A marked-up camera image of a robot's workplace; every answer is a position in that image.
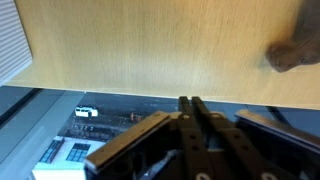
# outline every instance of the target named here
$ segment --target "wooden surface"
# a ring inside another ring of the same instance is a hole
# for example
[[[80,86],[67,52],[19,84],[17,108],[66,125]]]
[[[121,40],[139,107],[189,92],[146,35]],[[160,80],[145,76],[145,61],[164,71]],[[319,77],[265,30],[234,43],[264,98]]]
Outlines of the wooden surface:
[[[279,74],[301,0],[16,0],[34,62],[15,86],[320,109],[320,65]]]

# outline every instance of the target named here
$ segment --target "building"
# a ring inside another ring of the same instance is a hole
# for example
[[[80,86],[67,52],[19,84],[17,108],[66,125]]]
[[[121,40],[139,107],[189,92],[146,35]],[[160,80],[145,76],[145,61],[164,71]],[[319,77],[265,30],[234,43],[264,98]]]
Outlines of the building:
[[[36,180],[85,179],[83,161],[105,142],[56,136],[32,170]]]

